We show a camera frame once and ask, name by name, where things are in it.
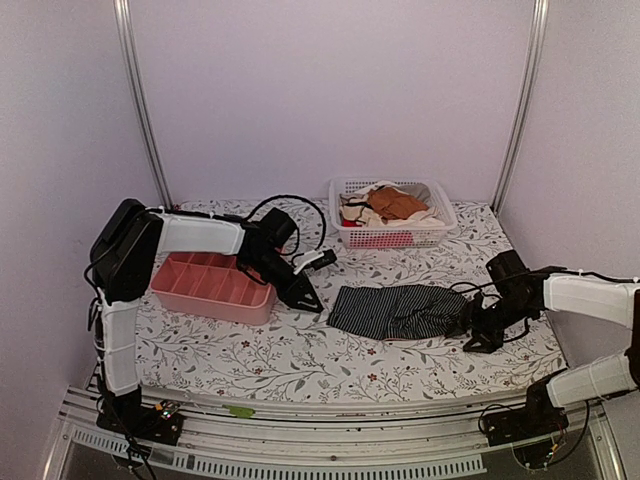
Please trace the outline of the navy striped underwear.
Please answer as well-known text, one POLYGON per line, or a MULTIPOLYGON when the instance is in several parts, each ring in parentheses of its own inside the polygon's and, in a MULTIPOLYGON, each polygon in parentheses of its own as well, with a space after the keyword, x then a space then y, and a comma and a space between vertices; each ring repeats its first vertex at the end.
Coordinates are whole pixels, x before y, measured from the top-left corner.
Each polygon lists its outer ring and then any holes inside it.
POLYGON ((377 341, 423 340, 449 333, 467 305, 462 294, 438 286, 343 286, 327 325, 377 341))

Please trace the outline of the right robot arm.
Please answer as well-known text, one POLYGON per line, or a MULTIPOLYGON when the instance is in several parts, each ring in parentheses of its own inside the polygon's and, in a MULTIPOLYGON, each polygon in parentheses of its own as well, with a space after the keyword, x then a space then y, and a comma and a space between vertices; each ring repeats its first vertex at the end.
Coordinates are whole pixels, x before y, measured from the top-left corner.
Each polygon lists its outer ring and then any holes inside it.
POLYGON ((471 339, 464 350, 493 353, 506 340, 504 331, 520 320, 537 319, 544 311, 585 315, 621 325, 632 332, 622 353, 535 382, 527 389, 526 407, 517 427, 537 436, 552 424, 556 412, 581 401, 626 394, 639 388, 639 281, 613 279, 594 272, 548 266, 527 268, 514 250, 502 252, 486 264, 491 285, 500 299, 483 307, 474 297, 469 313, 471 339))

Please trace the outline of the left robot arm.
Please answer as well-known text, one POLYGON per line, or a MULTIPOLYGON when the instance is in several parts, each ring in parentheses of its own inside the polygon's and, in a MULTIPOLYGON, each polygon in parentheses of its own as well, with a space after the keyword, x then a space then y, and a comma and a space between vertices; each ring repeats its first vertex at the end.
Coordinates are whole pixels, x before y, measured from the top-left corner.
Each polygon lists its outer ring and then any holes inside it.
POLYGON ((84 278, 94 290, 90 318, 94 325, 101 380, 117 397, 108 410, 128 434, 148 426, 148 412, 131 397, 139 391, 135 323, 159 254, 207 253, 235 258, 278 299, 294 310, 319 313, 323 305, 303 268, 285 259, 282 248, 296 224, 272 208, 261 219, 167 210, 136 199, 121 202, 90 250, 84 278))

